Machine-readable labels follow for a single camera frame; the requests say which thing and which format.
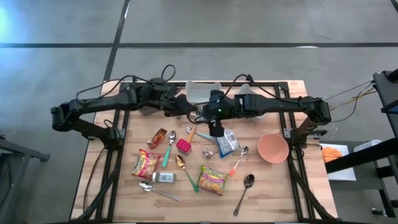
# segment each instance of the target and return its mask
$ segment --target wooden table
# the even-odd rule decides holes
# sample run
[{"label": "wooden table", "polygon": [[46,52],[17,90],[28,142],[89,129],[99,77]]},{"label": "wooden table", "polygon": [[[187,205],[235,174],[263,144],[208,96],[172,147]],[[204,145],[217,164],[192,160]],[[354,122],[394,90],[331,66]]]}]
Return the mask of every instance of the wooden table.
[{"label": "wooden table", "polygon": [[[288,82],[290,96],[292,98],[307,95],[303,81],[284,81]],[[106,83],[102,93],[107,92],[115,82]],[[229,92],[232,97],[238,87],[233,87]],[[257,88],[253,88],[258,94],[270,97]],[[103,120],[112,120],[114,111],[105,111],[97,113],[95,124],[104,126]],[[158,112],[150,116],[142,116],[138,111],[130,112],[130,120],[126,133],[126,143],[124,146],[124,155],[122,170],[119,178],[118,193],[114,210],[114,222],[294,222],[297,221],[295,213],[293,193],[290,183],[290,175],[287,162],[281,164],[270,164],[263,161],[257,152],[257,141],[265,133],[281,133],[280,119],[278,113],[266,114],[264,119],[253,122],[250,119],[232,119],[223,121],[223,126],[232,129],[241,146],[249,147],[249,156],[243,159],[238,166],[234,177],[228,177],[223,196],[200,190],[195,193],[184,171],[179,169],[175,163],[175,156],[178,153],[173,145],[170,152],[169,162],[166,168],[161,166],[168,141],[164,141],[157,148],[150,150],[146,144],[159,128],[168,131],[177,132],[177,141],[180,138],[186,139],[188,134],[185,128],[192,126],[189,121],[183,117],[166,118],[163,112]],[[303,113],[295,113],[297,125],[306,118]],[[208,133],[208,126],[198,125],[197,131]],[[73,206],[72,218],[79,216],[82,212],[83,195],[93,168],[94,161],[102,150],[103,145],[100,141],[91,141],[88,145],[83,170],[76,194],[75,204]],[[155,187],[170,195],[176,196],[180,202],[163,197],[155,192],[144,192],[139,187],[141,178],[132,176],[131,172],[137,159],[139,149],[147,152],[154,152],[162,155],[158,171],[166,170],[177,174],[175,184],[155,184]],[[185,157],[187,170],[195,181],[200,174],[200,166],[206,165],[217,171],[229,173],[239,158],[239,152],[220,159],[219,154],[211,161],[205,160],[202,155],[203,149],[212,149],[217,151],[215,144],[200,136],[194,135],[192,139],[192,152]],[[105,152],[103,153],[93,180],[88,191],[89,204],[98,193],[103,173]],[[323,163],[319,147],[310,146],[305,149],[305,167],[307,169],[310,189],[315,194],[320,203],[334,217],[337,217],[333,196],[328,181],[328,177]],[[239,215],[233,216],[233,211],[242,196],[244,186],[243,179],[248,174],[254,174],[256,181],[246,192],[242,202]],[[105,198],[103,214],[108,211],[109,192]],[[300,190],[300,199],[302,201],[305,217],[307,209],[305,199]]]}]

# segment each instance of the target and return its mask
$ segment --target small red box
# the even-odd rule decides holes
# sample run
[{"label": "small red box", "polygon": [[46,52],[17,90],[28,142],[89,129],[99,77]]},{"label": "small red box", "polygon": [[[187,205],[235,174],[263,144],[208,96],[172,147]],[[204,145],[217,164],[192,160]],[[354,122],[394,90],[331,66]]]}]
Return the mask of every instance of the small red box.
[{"label": "small red box", "polygon": [[180,139],[177,142],[177,149],[187,156],[191,153],[191,144],[184,139]]}]

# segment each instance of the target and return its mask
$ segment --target gray floor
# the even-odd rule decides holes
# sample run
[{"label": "gray floor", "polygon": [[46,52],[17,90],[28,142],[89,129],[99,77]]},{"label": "gray floor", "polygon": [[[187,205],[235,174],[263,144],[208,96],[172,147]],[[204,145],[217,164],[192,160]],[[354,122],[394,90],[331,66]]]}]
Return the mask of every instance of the gray floor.
[{"label": "gray floor", "polygon": [[[0,2],[0,42],[112,43],[124,0]],[[398,13],[390,0],[131,1],[121,42],[394,42]],[[111,49],[0,49],[0,134],[51,153],[32,161],[19,195],[16,223],[68,220],[87,141],[51,128],[50,108],[102,82]],[[327,97],[398,67],[398,48],[119,49],[111,78],[158,77],[177,67],[175,80],[305,80],[312,96]],[[99,90],[86,97],[96,96]],[[354,92],[330,101],[335,105]],[[389,139],[392,131],[377,95],[359,101],[330,140]],[[345,106],[335,119],[351,112]],[[85,116],[92,121],[93,115]],[[386,181],[398,198],[394,182]],[[386,222],[369,213],[382,203],[375,191],[334,190],[339,217]]]}]

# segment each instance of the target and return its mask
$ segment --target green spoon handle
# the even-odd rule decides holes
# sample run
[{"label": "green spoon handle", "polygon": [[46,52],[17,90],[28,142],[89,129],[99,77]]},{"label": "green spoon handle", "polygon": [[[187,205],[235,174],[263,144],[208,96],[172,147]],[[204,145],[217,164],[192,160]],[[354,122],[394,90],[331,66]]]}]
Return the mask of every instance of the green spoon handle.
[{"label": "green spoon handle", "polygon": [[199,192],[199,188],[197,187],[197,185],[194,183],[194,181],[191,179],[191,177],[189,176],[188,172],[184,169],[185,173],[187,174],[189,181],[192,184],[193,190],[195,191],[195,193]]},{"label": "green spoon handle", "polygon": [[169,154],[170,154],[171,148],[172,148],[172,145],[169,144],[169,146],[167,148],[167,151],[166,151],[166,155],[164,155],[164,158],[163,158],[162,167],[166,167],[167,166],[167,161],[169,159]]}]

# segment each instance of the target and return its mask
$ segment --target pink bowl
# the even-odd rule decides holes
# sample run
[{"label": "pink bowl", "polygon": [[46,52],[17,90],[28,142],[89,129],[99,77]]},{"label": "pink bowl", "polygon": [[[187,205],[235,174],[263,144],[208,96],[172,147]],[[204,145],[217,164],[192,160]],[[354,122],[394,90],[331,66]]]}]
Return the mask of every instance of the pink bowl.
[{"label": "pink bowl", "polygon": [[265,134],[261,136],[257,150],[265,161],[273,164],[285,161],[289,155],[287,142],[278,134]]}]

